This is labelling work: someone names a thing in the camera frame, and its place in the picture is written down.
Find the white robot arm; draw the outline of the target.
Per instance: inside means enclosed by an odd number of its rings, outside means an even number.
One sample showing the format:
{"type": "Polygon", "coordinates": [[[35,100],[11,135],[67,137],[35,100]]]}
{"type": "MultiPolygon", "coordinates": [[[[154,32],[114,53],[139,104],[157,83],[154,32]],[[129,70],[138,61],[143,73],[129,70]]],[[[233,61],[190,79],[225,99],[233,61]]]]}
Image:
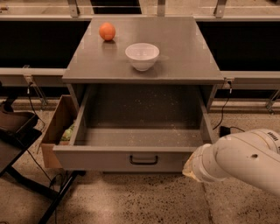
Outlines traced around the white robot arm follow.
{"type": "Polygon", "coordinates": [[[182,173],[205,183],[234,177],[280,196],[280,135],[270,129],[253,129],[223,136],[197,148],[182,173]]]}

